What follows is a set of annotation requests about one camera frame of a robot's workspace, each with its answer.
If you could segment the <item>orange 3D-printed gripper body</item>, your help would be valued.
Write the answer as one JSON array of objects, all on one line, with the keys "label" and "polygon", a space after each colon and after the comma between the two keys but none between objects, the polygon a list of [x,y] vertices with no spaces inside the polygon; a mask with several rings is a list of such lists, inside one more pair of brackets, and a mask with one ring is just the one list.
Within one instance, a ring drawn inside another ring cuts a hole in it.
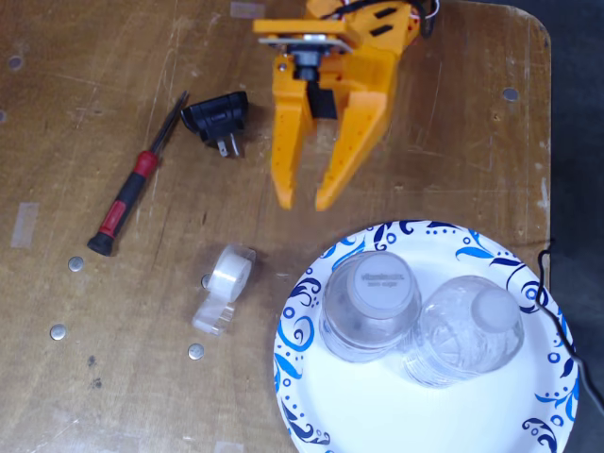
[{"label": "orange 3D-printed gripper body", "polygon": [[312,128],[341,121],[352,92],[383,95],[388,121],[396,71],[421,35],[418,1],[309,1],[302,17],[257,19],[260,43],[294,61],[294,78],[307,82]]}]

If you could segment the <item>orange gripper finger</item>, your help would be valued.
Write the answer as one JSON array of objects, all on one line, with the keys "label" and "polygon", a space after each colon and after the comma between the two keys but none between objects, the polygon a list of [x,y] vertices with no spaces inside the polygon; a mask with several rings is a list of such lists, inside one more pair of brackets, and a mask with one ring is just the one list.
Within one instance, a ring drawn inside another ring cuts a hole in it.
[{"label": "orange gripper finger", "polygon": [[294,78],[294,61],[284,55],[275,58],[272,92],[275,117],[271,177],[279,205],[290,210],[301,150],[312,131],[312,116],[307,82]]},{"label": "orange gripper finger", "polygon": [[383,95],[377,92],[352,92],[344,109],[339,138],[316,194],[317,211],[331,207],[382,134]]}]

